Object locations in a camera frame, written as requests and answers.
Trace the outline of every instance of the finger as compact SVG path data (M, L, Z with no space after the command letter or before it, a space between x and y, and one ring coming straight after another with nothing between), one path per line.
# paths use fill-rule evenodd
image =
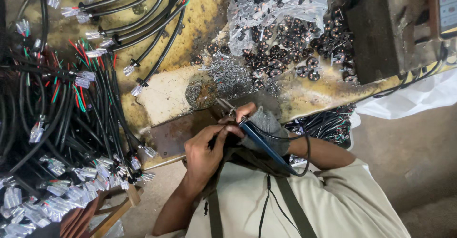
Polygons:
M227 131L235 134L236 136L240 137L240 138L244 138L244 133L243 131L241 130L241 128L239 128L238 126L236 125L227 125L226 127Z
M209 142L213 136L220 132L225 124L209 125L201 130L195 137L199 142Z
M231 118L229 115L225 116L218 120L218 124L227 124L228 122L233 122L235 119Z
M229 131L227 128L224 128L219 132L218 137L216 138L216 142L214 143L213 152L222 153L224 149L225 139L228 133Z
M253 102L249 102L246 105L240 106L236 110L236 122L239 123L241 122L241 118L246 115L251 115L252 113L255 113L257 111L257 107Z

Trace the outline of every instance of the blue soldering iron handle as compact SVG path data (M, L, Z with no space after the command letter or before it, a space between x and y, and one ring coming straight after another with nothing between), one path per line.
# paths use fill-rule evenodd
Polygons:
M243 129L251 139L257 143L265 152L270 155L274 161L286 168L289 173L297 175L297 172L287 164L284 159L259 135L259 133L252 126L250 121L242 121L239 124L240 128Z

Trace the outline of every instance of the rusty metal plate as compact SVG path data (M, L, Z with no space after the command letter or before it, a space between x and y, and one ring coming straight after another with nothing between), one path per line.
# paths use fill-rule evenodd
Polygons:
M259 90L240 98L231 100L233 106L242 106L248 102L262 105L270 110L277 119L281 118L279 103L274 94ZM156 126L150 130L156 151L162 158L171 157L184 152L184 142L194 137L208 125L217 124L222 117L223 109L214 105L208 109L192 112L181 118Z

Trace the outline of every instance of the gray knitted glove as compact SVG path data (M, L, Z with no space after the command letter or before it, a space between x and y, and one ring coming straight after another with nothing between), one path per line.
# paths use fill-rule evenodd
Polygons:
M277 137L288 137L289 132L279 124L278 120L274 117L273 113L270 111L263 111L263 107L260 106L259 109L248 118L252 123L254 123L258 128L265 131L266 133L277 136ZM260 136L268 143L279 155L283 156L287 153L289 149L289 141L280 141L272 139L270 137L264 136L259 133ZM257 151L263 152L261 149L249 136L245 136L240 142L244 147Z

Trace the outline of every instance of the shoulder strap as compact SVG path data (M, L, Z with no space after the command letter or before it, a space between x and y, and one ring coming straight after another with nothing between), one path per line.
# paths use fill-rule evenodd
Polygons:
M286 202L287 208L289 209L290 214L292 215L295 224L300 232L302 237L306 238L317 238L316 233L309 223L308 218L306 217L305 212L298 203L297 198L293 194L292 188L290 187L289 182L285 177L275 177L276 183L278 184L279 190L283 195L283 199Z
M208 205L209 205L209 223L211 227L211 237L212 238L223 238L222 235L222 220L221 212L219 209L219 199L218 191L214 190L208 196Z

